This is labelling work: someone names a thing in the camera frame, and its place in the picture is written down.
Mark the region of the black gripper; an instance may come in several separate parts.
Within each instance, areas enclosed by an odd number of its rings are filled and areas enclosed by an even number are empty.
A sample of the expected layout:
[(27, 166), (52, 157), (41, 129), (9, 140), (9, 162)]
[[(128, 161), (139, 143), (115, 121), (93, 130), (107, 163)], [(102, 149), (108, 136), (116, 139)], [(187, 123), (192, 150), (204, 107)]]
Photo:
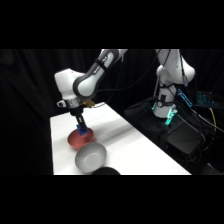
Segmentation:
[(83, 131), (86, 132), (87, 131), (86, 122), (83, 117), (81, 118), (84, 106), (80, 103), (80, 101), (78, 99), (69, 99), (69, 100), (66, 100), (65, 103), (66, 103), (68, 110), (70, 111), (70, 114), (72, 116), (76, 116), (76, 120), (77, 120), (76, 126), (77, 126), (78, 132), (79, 133), (82, 133)]

